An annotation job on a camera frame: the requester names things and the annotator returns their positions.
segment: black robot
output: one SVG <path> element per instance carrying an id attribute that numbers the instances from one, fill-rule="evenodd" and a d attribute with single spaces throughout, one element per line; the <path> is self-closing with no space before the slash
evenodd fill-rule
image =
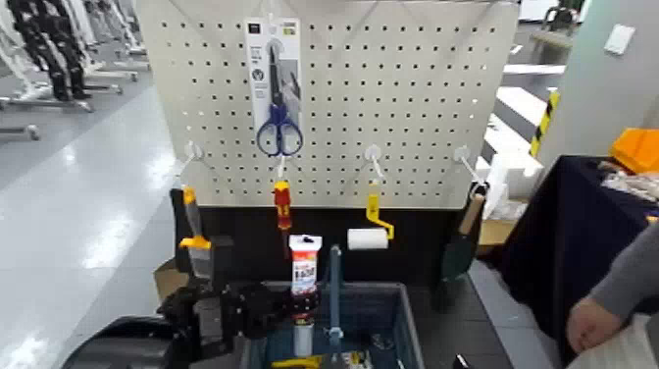
<path id="1" fill-rule="evenodd" d="M 62 0 L 7 0 L 7 7 L 14 16 L 14 29 L 23 37 L 25 51 L 32 62 L 40 70 L 48 70 L 55 98 L 61 101 L 69 101 L 71 96 L 76 100 L 88 98 L 80 64 L 82 52 Z M 55 44 L 67 63 L 71 96 L 67 90 L 66 73 L 53 55 L 46 37 Z"/>

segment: tube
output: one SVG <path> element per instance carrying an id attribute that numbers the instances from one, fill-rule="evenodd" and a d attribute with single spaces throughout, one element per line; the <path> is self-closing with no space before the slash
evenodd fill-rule
<path id="1" fill-rule="evenodd" d="M 290 293 L 301 296 L 316 292 L 318 276 L 318 250 L 323 245 L 319 236 L 291 235 L 290 249 L 293 251 L 293 278 Z M 313 354 L 314 317 L 310 313 L 293 316 L 293 352 L 295 356 Z"/>

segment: person's hand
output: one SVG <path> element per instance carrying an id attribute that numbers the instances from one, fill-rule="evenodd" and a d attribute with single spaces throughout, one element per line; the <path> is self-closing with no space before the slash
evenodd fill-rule
<path id="1" fill-rule="evenodd" d="M 570 311 L 568 319 L 568 342 L 580 353 L 604 343 L 623 326 L 623 321 L 587 296 Z"/>

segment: white pegboard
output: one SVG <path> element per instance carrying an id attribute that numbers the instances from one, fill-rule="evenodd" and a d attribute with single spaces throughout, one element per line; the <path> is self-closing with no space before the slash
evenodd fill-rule
<path id="1" fill-rule="evenodd" d="M 301 21 L 305 145 L 287 161 L 294 206 L 364 207 L 382 149 L 383 208 L 464 206 L 456 147 L 481 151 L 519 8 L 509 2 L 274 1 Z M 265 0 L 140 0 L 137 12 L 183 177 L 200 203 L 272 206 L 277 158 L 255 144 L 243 21 Z M 469 162 L 474 165 L 478 155 Z"/>

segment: gray bin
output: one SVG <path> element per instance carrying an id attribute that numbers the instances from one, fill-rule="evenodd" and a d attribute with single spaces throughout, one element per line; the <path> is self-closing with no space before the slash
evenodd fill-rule
<path id="1" fill-rule="evenodd" d="M 271 288 L 287 287 L 286 283 L 268 283 Z M 314 354 L 333 352 L 326 334 L 330 327 L 330 290 L 321 290 L 321 306 L 315 312 Z M 342 350 L 367 349 L 375 369 L 425 369 L 419 347 L 417 330 L 404 285 L 396 283 L 345 283 L 341 287 L 340 326 L 345 334 Z M 393 348 L 379 349 L 367 338 L 380 334 L 393 340 Z M 242 369 L 269 369 L 273 361 L 294 358 L 293 326 L 282 324 L 276 331 L 261 340 L 249 341 L 243 352 Z"/>

